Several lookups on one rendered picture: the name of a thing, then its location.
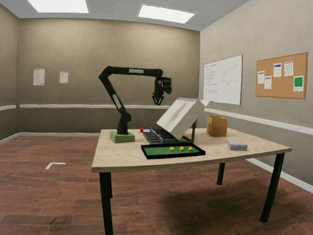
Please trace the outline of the brown cardboard box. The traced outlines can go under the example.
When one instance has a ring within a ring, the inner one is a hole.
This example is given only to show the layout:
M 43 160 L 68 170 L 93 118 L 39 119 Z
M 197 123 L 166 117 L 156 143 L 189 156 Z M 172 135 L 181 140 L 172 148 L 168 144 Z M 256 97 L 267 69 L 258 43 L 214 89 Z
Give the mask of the brown cardboard box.
M 227 125 L 228 125 L 228 118 L 225 118 L 223 116 L 222 118 L 220 116 L 207 116 L 206 132 L 211 137 L 226 137 Z

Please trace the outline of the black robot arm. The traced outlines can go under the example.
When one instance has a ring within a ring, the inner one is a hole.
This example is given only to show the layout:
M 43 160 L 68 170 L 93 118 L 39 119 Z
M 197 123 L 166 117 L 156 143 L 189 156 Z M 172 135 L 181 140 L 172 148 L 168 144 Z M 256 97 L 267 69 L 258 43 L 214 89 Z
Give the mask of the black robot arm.
M 117 135 L 128 135 L 128 127 L 127 122 L 132 121 L 131 114 L 129 112 L 125 112 L 126 109 L 122 104 L 118 94 L 114 90 L 108 76 L 111 74 L 118 74 L 118 75 L 139 75 L 139 76 L 148 76 L 148 77 L 156 77 L 155 79 L 155 86 L 159 87 L 159 93 L 166 92 L 170 94 L 172 92 L 172 81 L 171 78 L 162 77 L 163 71 L 161 69 L 142 69 L 142 68 L 132 68 L 132 67 L 111 67 L 107 66 L 99 75 L 99 79 L 102 81 L 105 89 L 107 90 L 110 98 L 112 99 L 113 103 L 115 104 L 118 112 L 121 114 L 120 122 L 118 123 L 118 130 Z M 164 86 L 168 87 L 164 87 Z

